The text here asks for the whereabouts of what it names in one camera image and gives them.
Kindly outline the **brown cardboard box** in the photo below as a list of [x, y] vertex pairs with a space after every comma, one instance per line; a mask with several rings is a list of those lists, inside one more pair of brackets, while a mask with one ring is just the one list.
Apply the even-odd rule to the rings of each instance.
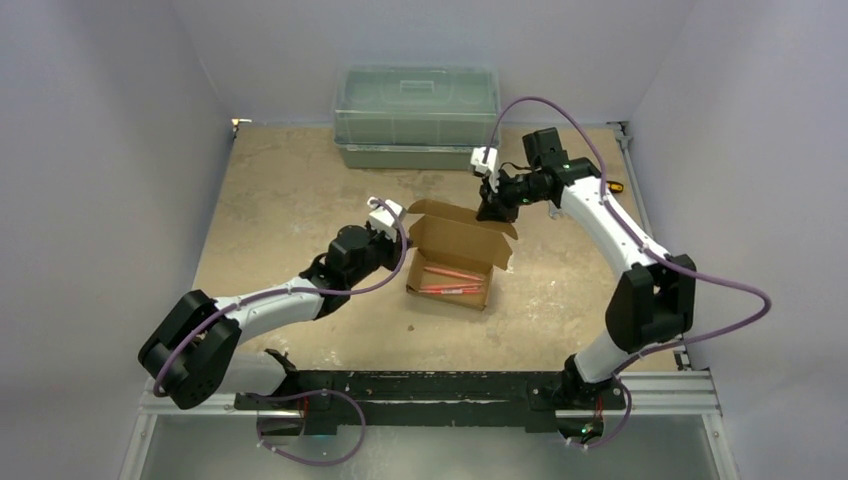
[[[406, 280], [406, 292], [436, 302], [484, 310], [495, 271], [504, 271], [512, 257], [510, 242], [518, 238], [516, 229], [508, 223], [479, 222], [472, 209], [432, 199], [414, 202], [408, 212], [417, 219], [408, 229], [414, 253]], [[423, 286], [478, 283], [425, 272], [425, 266], [477, 274], [483, 277], [482, 293], [420, 293], [419, 289]]]

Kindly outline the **red pen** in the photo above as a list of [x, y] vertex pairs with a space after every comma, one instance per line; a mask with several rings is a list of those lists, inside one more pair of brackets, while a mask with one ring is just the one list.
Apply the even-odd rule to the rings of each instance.
[[476, 295], [482, 293], [482, 290], [479, 287], [442, 288], [422, 290], [422, 293], [431, 295]]
[[462, 280], [467, 280], [467, 281], [470, 281], [470, 282], [478, 282], [478, 283], [483, 282], [483, 277], [481, 277], [477, 274], [466, 273], [466, 272], [451, 270], [451, 269], [446, 269], [446, 268], [440, 268], [440, 267], [436, 267], [436, 266], [425, 266], [423, 268], [423, 270], [425, 272], [429, 272], [429, 273], [432, 273], [432, 274], [437, 274], [437, 275], [441, 275], [441, 276], [445, 276], [445, 277], [462, 279]]
[[466, 283], [466, 284], [444, 284], [444, 285], [429, 285], [423, 286], [419, 289], [419, 292], [422, 293], [422, 290], [430, 290], [430, 289], [442, 289], [442, 288], [463, 288], [463, 287], [479, 287], [482, 290], [483, 285], [481, 283]]

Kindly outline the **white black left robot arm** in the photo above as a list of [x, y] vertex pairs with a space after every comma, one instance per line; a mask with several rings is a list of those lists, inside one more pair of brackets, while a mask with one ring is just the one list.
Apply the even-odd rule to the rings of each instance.
[[326, 252], [291, 280], [234, 297], [213, 298], [201, 289], [183, 294], [138, 353], [154, 381], [152, 393], [192, 409], [221, 391], [235, 369], [235, 351], [246, 340], [336, 312], [354, 296], [383, 287], [360, 282], [381, 268], [396, 276], [410, 239], [403, 226], [343, 227]]

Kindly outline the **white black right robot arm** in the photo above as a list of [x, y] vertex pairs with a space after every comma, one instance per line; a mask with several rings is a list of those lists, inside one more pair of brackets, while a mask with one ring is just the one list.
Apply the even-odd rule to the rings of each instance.
[[553, 392], [584, 407], [627, 361], [691, 329], [695, 280], [678, 270], [695, 264], [654, 242], [613, 198], [599, 168], [587, 158], [568, 156], [556, 129], [532, 132], [522, 142], [529, 166], [514, 176], [503, 169], [496, 149], [473, 150], [470, 168], [482, 180], [476, 218], [513, 223], [520, 207], [546, 202], [551, 216], [577, 221], [608, 262], [617, 285], [604, 330], [565, 361]]

